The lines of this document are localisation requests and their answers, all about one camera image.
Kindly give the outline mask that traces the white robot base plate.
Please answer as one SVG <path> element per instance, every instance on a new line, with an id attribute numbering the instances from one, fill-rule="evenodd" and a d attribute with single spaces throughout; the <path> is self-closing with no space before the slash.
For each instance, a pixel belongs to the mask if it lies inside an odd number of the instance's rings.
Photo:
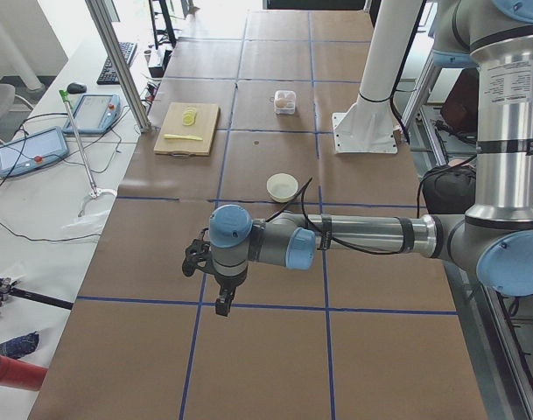
<path id="1" fill-rule="evenodd" d="M 424 5 L 415 0 L 381 1 L 357 99 L 347 112 L 333 114 L 336 153 L 397 153 L 392 96 Z"/>

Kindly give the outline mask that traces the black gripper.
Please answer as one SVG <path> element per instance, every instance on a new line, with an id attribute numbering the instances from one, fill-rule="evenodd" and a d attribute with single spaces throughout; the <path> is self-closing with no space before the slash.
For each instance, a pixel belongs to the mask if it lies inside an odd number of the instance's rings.
<path id="1" fill-rule="evenodd" d="M 220 286 L 219 296 L 215 300 L 215 313 L 227 317 L 230 313 L 233 294 L 236 288 L 244 283 L 248 271 L 244 270 L 233 276 L 225 276 L 220 273 L 214 275 L 214 279 Z"/>

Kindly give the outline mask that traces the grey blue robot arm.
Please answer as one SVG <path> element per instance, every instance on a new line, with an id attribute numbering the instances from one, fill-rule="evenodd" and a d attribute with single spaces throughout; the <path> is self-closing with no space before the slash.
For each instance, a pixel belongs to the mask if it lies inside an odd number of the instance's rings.
<path id="1" fill-rule="evenodd" d="M 333 244 L 371 255 L 418 253 L 454 263 L 507 296 L 533 294 L 533 1 L 443 1 L 435 57 L 479 68 L 473 200 L 455 207 L 438 186 L 450 167 L 424 176 L 408 218 L 278 213 L 252 219 L 236 205 L 210 218 L 205 268 L 220 286 L 217 314 L 230 312 L 251 262 L 310 268 Z"/>

